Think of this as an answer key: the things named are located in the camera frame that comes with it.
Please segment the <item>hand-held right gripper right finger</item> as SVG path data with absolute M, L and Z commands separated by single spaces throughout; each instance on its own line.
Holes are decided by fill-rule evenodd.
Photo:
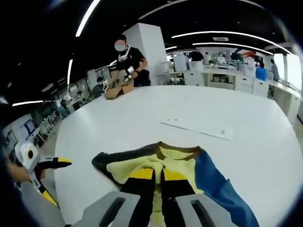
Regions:
M 167 227 L 233 227 L 230 213 L 203 193 L 194 192 L 183 175 L 161 172 L 162 213 Z

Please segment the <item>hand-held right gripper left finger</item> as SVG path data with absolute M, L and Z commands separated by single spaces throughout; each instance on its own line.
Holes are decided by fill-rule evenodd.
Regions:
M 155 172 L 142 168 L 129 175 L 120 191 L 88 206 L 74 227 L 146 227 L 152 213 Z

